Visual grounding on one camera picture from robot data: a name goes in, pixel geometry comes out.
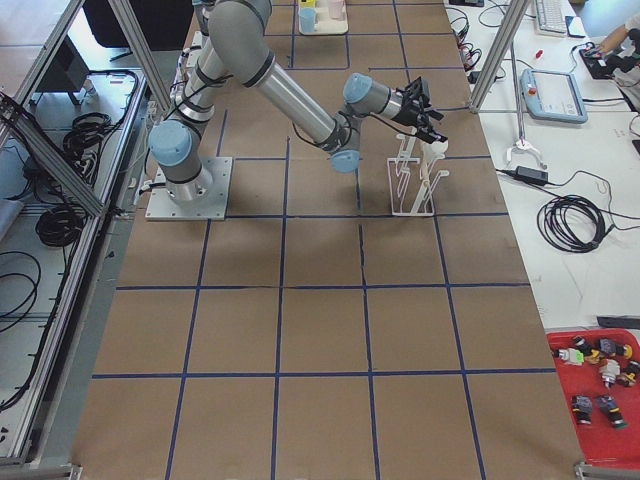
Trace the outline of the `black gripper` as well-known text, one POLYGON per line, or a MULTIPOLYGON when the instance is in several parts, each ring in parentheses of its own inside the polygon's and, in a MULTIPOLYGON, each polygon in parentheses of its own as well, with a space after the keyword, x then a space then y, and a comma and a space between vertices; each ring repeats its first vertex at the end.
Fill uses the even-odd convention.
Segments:
POLYGON ((447 142, 448 138, 433 129, 432 120, 441 121, 444 115, 431 105, 429 86, 421 76, 411 81, 395 95, 400 100, 399 111, 391 120, 409 127, 415 127, 415 136, 424 142, 447 142))

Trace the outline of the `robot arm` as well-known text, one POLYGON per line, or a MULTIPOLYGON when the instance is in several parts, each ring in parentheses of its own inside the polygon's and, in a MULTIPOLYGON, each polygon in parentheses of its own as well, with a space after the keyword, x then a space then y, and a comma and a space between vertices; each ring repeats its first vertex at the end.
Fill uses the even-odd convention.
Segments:
POLYGON ((343 88, 344 105, 328 114, 278 64, 265 41, 272 13, 269 1, 198 1, 205 43, 194 72, 173 110, 151 130, 149 147, 165 175, 171 200, 186 204, 210 195, 214 177, 198 155, 201 136, 214 114, 214 98, 229 78, 257 89, 308 136, 312 146, 330 156, 340 173, 355 171, 360 162, 360 125, 379 115, 415 128, 421 141, 445 151, 448 140, 436 132, 433 121, 442 114, 430 104, 428 84, 417 78, 392 89, 355 73, 343 88))

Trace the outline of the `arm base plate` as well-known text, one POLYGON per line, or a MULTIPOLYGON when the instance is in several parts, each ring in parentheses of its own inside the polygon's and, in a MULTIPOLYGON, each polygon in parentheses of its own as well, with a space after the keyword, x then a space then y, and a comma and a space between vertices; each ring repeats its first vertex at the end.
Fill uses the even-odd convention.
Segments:
POLYGON ((223 221, 232 168, 232 157, 205 157, 201 172, 194 180, 176 184, 167 182, 159 167, 155 182, 165 183, 165 186, 151 191, 146 218, 153 221, 223 221))

